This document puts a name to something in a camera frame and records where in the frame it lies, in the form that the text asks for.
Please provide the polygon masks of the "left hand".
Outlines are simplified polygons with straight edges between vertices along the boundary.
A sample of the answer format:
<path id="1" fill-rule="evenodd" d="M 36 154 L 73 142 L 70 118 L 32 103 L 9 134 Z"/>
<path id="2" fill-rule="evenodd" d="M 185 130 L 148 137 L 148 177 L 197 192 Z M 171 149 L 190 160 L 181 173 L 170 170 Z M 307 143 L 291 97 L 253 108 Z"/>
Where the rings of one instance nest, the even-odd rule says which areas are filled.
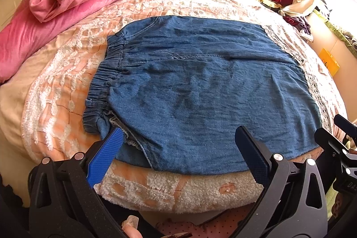
<path id="1" fill-rule="evenodd" d="M 142 234 L 137 229 L 139 223 L 139 219 L 136 216 L 129 215 L 126 220 L 122 223 L 122 229 L 124 233 L 129 238 L 142 238 Z"/>

